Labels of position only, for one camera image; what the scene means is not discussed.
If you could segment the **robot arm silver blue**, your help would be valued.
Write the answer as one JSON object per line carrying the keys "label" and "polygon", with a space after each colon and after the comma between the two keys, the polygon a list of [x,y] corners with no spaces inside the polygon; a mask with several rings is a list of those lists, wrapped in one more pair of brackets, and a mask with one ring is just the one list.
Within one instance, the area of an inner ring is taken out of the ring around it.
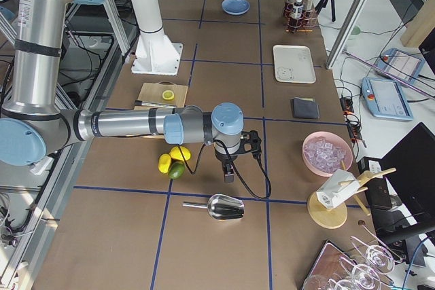
{"label": "robot arm silver blue", "polygon": [[146,110],[58,109],[54,103],[66,7],[104,0],[20,0],[12,95],[1,108],[1,160],[14,166],[95,137],[162,135],[173,145],[212,145],[225,181],[238,175],[237,156],[261,155],[256,131],[243,128],[243,112],[222,103],[204,112],[196,106]]}

